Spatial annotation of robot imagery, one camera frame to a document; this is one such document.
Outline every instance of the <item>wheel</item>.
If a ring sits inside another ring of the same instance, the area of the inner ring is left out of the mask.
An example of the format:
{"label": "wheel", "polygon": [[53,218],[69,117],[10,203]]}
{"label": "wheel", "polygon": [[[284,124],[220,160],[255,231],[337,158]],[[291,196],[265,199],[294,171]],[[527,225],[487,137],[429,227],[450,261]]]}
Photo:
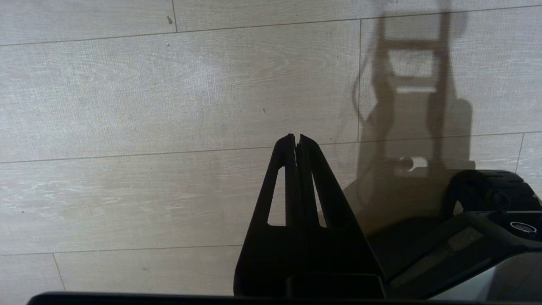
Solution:
{"label": "wheel", "polygon": [[540,203],[523,179],[506,170],[463,170],[448,184],[442,213],[448,219],[468,211],[537,211]]}

